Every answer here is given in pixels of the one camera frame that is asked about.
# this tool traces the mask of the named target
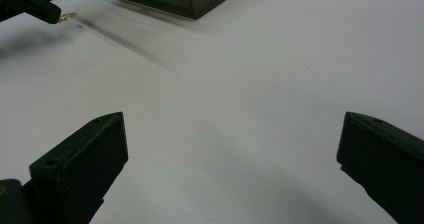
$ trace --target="screw hole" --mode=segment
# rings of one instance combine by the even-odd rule
[[[51,160],[46,161],[47,167],[54,167],[54,166],[57,166],[58,164],[59,164],[59,160],[57,160],[57,159],[51,159]]]

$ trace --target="white surface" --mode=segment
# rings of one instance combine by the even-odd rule
[[[394,223],[340,171],[346,111],[424,138],[424,0],[119,0],[0,23],[0,179],[123,111],[130,160],[92,223]]]

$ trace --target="metal pin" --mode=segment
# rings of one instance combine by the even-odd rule
[[[71,20],[72,18],[74,18],[76,16],[77,16],[77,13],[75,13],[75,12],[66,13],[66,14],[60,16],[59,21],[57,23],[61,23],[61,22],[64,22],[64,21]]]

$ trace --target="white table surface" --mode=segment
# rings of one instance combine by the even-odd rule
[[[197,21],[55,0],[0,23],[0,179],[123,111],[94,224],[395,223],[340,170],[344,114],[424,138],[424,0],[227,0]]]

